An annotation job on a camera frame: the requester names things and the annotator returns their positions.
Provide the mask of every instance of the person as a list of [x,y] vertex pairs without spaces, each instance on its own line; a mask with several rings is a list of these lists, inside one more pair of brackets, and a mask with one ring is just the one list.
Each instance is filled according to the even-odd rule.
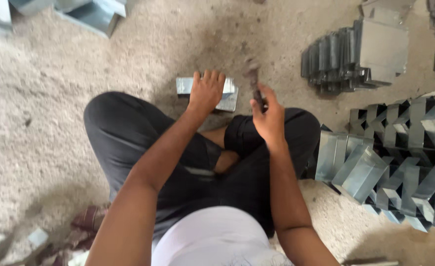
[[[189,105],[174,121],[119,92],[84,111],[112,205],[87,266],[338,266],[298,187],[320,136],[309,112],[268,102],[218,130],[197,133],[221,100],[226,76],[194,73]],[[285,255],[271,249],[277,233]]]

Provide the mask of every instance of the hand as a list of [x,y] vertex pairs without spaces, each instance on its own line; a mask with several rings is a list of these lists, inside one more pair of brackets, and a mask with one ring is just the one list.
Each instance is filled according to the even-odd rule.
[[258,83],[260,92],[267,97],[268,110],[262,114],[257,101],[250,100],[253,123],[257,132],[267,143],[268,149],[277,149],[286,144],[285,140],[285,108],[277,101],[273,89]]
[[187,110],[208,115],[218,105],[222,98],[226,75],[218,70],[204,71],[203,79],[198,71],[193,76],[190,103]]

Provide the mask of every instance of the finger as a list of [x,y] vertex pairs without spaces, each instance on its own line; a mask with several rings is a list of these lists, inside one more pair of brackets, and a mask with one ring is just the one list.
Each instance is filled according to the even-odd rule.
[[203,80],[207,81],[211,78],[211,72],[209,70],[204,70]]
[[267,87],[265,85],[263,85],[262,83],[257,83],[257,87],[259,88],[259,90],[261,92],[263,92],[265,94],[265,97],[267,98],[268,104],[275,104],[278,103],[277,100],[277,95],[275,94],[275,92],[273,91],[273,89],[271,89],[270,87]]
[[263,117],[262,111],[260,110],[260,106],[256,100],[251,99],[250,105],[252,106],[252,115],[255,119],[261,119]]
[[201,74],[199,71],[195,71],[193,74],[193,83],[199,82],[201,79]]
[[219,74],[217,81],[224,86],[224,82],[226,82],[226,75],[224,73]]
[[217,81],[218,77],[219,77],[220,71],[214,69],[213,72],[211,73],[211,80],[212,81]]

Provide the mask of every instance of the leg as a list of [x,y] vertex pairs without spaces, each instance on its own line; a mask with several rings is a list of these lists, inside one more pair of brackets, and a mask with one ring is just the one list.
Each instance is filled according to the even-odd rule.
[[[173,122],[155,106],[125,93],[104,93],[88,104],[84,124],[110,185],[110,200],[134,164]],[[155,233],[164,233],[185,215],[217,202],[211,198],[209,182],[190,174],[185,166],[214,169],[220,152],[200,134],[193,137],[158,195]]]
[[[285,138],[297,177],[313,154],[320,133],[320,124],[311,113],[298,108],[285,110]],[[225,139],[226,148],[235,147],[244,159],[222,177],[220,196],[226,205],[250,213],[271,237],[274,226],[270,212],[269,154],[252,117],[236,117],[228,126]]]

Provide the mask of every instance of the concrete floor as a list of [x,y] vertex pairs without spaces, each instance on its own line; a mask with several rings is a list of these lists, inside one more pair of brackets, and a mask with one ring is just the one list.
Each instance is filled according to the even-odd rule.
[[[40,226],[60,239],[76,211],[107,200],[107,183],[82,119],[88,101],[104,91],[125,91],[177,118],[186,100],[176,97],[175,77],[218,68],[241,88],[236,114],[249,114],[251,94],[241,69],[247,56],[257,56],[262,82],[284,106],[305,108],[336,131],[345,130],[351,108],[435,91],[435,38],[423,0],[406,22],[407,73],[392,87],[319,97],[307,86],[299,75],[300,53],[321,35],[352,25],[359,3],[141,0],[110,40],[50,9],[16,16],[15,33],[0,37],[0,232],[24,221],[20,238]],[[231,117],[211,115],[203,128]],[[340,262],[388,257],[406,266],[435,265],[435,231],[392,224],[314,181],[301,185],[316,230]],[[29,251],[20,240],[8,260]]]

